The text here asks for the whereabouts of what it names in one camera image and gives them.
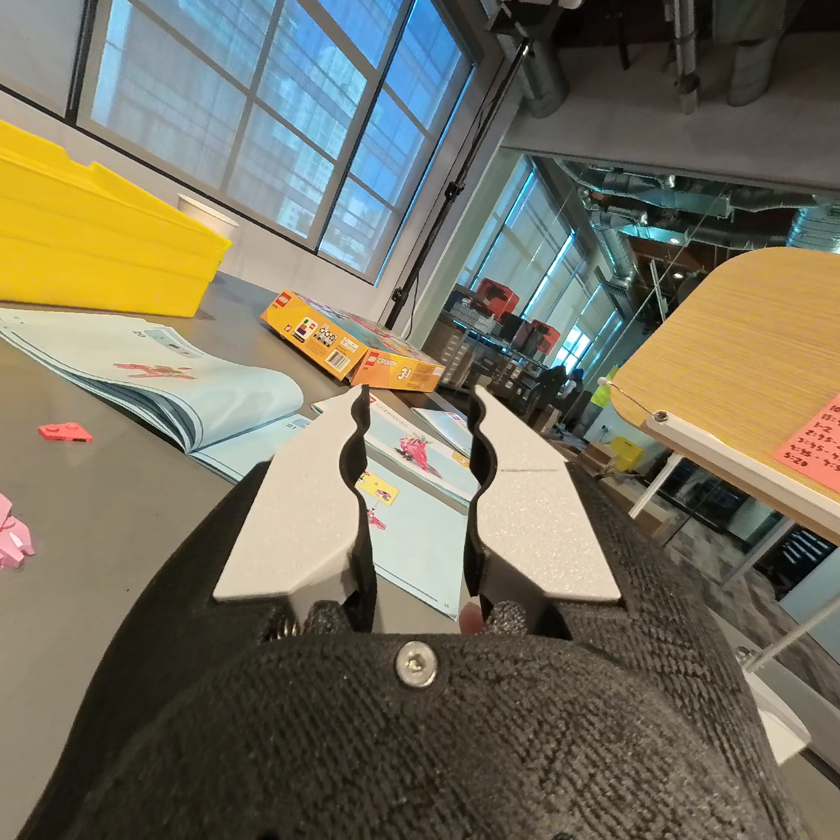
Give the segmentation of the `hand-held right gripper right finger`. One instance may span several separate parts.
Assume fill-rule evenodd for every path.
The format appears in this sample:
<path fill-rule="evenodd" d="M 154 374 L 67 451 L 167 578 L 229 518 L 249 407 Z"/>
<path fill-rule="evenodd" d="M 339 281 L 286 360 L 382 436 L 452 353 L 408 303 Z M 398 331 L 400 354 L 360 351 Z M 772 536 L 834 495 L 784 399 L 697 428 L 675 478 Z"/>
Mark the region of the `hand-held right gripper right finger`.
<path fill-rule="evenodd" d="M 469 594 L 525 608 L 555 602 L 614 606 L 622 595 L 570 462 L 487 388 L 469 396 Z"/>

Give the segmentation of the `pink toy brick model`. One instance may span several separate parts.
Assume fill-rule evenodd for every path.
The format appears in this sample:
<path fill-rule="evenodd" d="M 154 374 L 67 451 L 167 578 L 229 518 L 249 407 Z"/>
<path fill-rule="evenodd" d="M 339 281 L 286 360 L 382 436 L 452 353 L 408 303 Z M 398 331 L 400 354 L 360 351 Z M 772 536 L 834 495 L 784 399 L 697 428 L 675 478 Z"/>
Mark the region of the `pink toy brick model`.
<path fill-rule="evenodd" d="M 13 515 L 13 503 L 1 494 L 1 570 L 16 570 L 35 555 L 28 527 Z"/>

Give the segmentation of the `yellow plastic bin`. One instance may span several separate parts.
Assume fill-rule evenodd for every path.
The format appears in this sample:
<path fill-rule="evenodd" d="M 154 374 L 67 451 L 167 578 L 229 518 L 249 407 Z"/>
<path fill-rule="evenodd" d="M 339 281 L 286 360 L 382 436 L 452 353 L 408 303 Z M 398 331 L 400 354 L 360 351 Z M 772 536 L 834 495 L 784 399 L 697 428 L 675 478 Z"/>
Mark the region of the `yellow plastic bin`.
<path fill-rule="evenodd" d="M 1 299 L 190 318 L 231 241 L 97 162 L 1 125 Z"/>

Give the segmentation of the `grey desk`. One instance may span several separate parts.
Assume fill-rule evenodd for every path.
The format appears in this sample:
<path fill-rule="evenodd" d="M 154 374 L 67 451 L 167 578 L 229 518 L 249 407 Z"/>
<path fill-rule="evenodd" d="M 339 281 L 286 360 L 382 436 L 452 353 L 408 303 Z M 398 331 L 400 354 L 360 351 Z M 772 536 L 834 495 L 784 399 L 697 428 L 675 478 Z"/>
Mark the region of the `grey desk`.
<path fill-rule="evenodd" d="M 345 386 L 276 339 L 259 315 L 277 292 L 219 272 L 193 319 L 153 318 L 201 350 L 287 373 L 310 403 Z M 35 556 L 2 570 L 1 835 L 17 838 L 56 767 L 100 659 L 144 587 L 231 485 L 169 438 L 2 341 L 1 485 Z M 43 440 L 77 422 L 91 444 Z M 827 758 L 838 710 L 774 666 L 765 677 L 809 729 L 782 767 L 816 838 L 838 838 L 838 780 Z"/>

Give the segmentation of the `thin light blue instruction booklet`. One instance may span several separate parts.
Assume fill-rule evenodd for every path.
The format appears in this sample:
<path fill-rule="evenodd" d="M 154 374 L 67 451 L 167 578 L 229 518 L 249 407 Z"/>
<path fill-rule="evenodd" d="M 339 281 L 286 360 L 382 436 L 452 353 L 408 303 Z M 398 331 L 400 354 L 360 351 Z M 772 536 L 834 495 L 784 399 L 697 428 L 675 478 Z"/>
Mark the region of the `thin light blue instruction booklet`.
<path fill-rule="evenodd" d="M 469 458 L 473 435 L 468 429 L 466 419 L 459 413 L 446 412 L 433 408 L 412 408 L 412 411 L 429 425 L 447 444 L 463 456 Z"/>
<path fill-rule="evenodd" d="M 370 423 L 364 433 L 365 443 L 417 478 L 468 506 L 479 484 L 470 471 L 467 457 L 411 423 L 372 392 L 369 400 Z"/>

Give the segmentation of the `thick light blue instruction booklet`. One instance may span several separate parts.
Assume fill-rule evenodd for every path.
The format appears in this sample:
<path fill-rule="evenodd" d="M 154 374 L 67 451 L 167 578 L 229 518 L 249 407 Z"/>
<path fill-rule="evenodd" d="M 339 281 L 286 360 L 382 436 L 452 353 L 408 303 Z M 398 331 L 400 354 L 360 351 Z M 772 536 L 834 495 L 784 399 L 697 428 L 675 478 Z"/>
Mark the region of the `thick light blue instruction booklet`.
<path fill-rule="evenodd" d="M 110 314 L 3 308 L 2 339 L 86 392 L 152 426 L 231 482 L 311 423 L 287 374 L 218 359 L 173 328 Z M 357 487 L 376 571 L 455 619 L 466 516 L 376 459 Z"/>

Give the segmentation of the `grey drawer cabinet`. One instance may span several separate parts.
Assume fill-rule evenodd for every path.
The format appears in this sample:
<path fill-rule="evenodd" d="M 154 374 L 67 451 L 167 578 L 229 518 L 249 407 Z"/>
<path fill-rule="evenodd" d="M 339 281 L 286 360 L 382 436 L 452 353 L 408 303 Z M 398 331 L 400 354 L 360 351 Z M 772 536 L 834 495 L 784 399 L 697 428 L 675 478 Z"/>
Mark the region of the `grey drawer cabinet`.
<path fill-rule="evenodd" d="M 530 322 L 511 314 L 497 322 L 471 310 L 441 311 L 423 351 L 443 368 L 439 386 L 468 389 L 483 375 L 516 379 L 541 373 L 546 353 L 531 346 L 531 333 Z"/>

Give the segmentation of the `orange toy box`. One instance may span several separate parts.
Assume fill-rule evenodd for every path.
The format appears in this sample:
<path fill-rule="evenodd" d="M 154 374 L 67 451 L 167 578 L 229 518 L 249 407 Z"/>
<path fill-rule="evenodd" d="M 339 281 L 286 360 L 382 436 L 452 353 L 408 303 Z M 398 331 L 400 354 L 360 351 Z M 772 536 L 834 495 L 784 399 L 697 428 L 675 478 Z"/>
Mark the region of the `orange toy box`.
<path fill-rule="evenodd" d="M 261 313 L 282 339 L 350 385 L 434 392 L 445 365 L 378 322 L 284 290 Z"/>

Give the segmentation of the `wooden board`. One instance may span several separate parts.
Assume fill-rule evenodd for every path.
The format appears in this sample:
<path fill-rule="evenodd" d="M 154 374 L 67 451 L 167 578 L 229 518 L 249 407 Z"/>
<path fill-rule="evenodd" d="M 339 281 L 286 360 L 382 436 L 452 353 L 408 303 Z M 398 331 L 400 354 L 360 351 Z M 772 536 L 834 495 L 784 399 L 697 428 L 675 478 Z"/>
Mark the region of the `wooden board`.
<path fill-rule="evenodd" d="M 838 440 L 795 437 L 838 405 L 839 256 L 757 249 L 715 268 L 611 382 L 619 417 L 838 544 Z"/>

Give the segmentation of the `tall bright window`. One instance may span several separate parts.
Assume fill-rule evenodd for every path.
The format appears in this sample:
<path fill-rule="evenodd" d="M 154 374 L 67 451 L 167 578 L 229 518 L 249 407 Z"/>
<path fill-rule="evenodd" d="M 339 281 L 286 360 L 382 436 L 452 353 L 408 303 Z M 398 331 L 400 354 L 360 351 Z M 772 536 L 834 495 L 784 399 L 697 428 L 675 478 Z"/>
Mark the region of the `tall bright window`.
<path fill-rule="evenodd" d="M 481 281 L 492 280 L 509 289 L 514 315 L 559 334 L 544 351 L 548 365 L 587 371 L 623 325 L 603 286 L 606 256 L 594 233 L 572 220 L 576 192 L 556 189 L 546 164 L 507 152 L 496 163 L 511 171 L 455 284 L 478 291 Z"/>

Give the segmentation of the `pink sticky note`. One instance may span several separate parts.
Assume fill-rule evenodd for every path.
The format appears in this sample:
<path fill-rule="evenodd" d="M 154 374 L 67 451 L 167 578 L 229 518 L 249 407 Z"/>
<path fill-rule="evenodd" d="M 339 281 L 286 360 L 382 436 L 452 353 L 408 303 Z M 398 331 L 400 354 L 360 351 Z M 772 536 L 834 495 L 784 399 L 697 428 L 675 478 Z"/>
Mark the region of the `pink sticky note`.
<path fill-rule="evenodd" d="M 839 394 L 778 447 L 773 460 L 838 494 Z"/>

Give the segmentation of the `white paper cup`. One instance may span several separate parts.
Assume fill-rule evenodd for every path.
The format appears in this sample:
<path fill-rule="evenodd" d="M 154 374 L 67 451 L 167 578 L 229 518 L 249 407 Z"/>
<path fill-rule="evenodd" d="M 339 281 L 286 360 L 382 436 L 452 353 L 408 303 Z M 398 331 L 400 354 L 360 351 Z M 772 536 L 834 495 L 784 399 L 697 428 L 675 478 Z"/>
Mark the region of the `white paper cup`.
<path fill-rule="evenodd" d="M 206 205 L 193 196 L 179 193 L 176 208 L 183 215 L 226 238 L 232 244 L 238 241 L 238 222 L 215 207 Z"/>

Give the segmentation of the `black tripod stand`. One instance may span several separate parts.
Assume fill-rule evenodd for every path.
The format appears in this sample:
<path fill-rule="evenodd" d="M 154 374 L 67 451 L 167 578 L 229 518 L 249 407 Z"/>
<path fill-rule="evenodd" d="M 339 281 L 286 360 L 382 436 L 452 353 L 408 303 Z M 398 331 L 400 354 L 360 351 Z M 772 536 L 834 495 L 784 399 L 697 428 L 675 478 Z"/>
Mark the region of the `black tripod stand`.
<path fill-rule="evenodd" d="M 531 37 L 525 37 L 521 40 L 505 76 L 500 80 L 498 87 L 495 89 L 493 98 L 489 101 L 486 110 L 479 113 L 476 131 L 471 137 L 471 142 L 469 143 L 465 158 L 455 177 L 451 178 L 446 185 L 443 202 L 437 211 L 434 221 L 430 224 L 427 236 L 418 250 L 414 262 L 411 264 L 406 281 L 401 287 L 395 288 L 393 291 L 393 306 L 384 321 L 384 326 L 387 329 L 393 329 L 395 327 L 396 321 L 402 313 L 411 292 L 417 286 L 421 269 L 429 257 L 435 240 L 437 239 L 447 216 L 462 192 L 465 190 L 469 170 L 475 162 L 478 152 L 480 151 L 480 146 L 483 144 L 502 102 L 508 94 L 508 90 L 511 87 L 512 82 L 518 74 L 524 60 L 528 57 L 529 52 L 532 51 L 533 41 L 534 39 Z"/>

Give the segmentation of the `large dark-framed window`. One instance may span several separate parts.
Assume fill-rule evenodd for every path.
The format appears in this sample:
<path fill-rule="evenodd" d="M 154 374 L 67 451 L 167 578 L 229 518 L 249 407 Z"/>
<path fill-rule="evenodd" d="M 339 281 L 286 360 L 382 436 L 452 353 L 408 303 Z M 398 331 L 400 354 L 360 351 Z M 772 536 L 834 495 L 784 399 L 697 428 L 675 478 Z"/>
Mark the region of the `large dark-framed window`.
<path fill-rule="evenodd" d="M 475 68 L 444 2 L 98 2 L 80 117 L 374 286 Z"/>

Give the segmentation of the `silver ventilation duct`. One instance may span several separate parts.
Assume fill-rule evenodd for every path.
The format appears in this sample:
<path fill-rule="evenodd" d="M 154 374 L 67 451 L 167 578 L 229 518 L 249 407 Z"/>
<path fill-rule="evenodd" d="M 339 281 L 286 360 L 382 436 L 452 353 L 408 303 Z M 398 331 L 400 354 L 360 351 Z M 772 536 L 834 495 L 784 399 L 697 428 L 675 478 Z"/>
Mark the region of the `silver ventilation duct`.
<path fill-rule="evenodd" d="M 522 66 L 523 104 L 534 119 L 546 119 L 565 103 L 570 85 L 561 63 L 560 51 L 548 39 L 536 39 Z"/>
<path fill-rule="evenodd" d="M 709 274 L 757 249 L 793 247 L 838 254 L 838 190 L 741 184 L 616 164 L 553 162 L 575 186 L 615 287 L 630 287 L 640 263 L 678 278 Z"/>

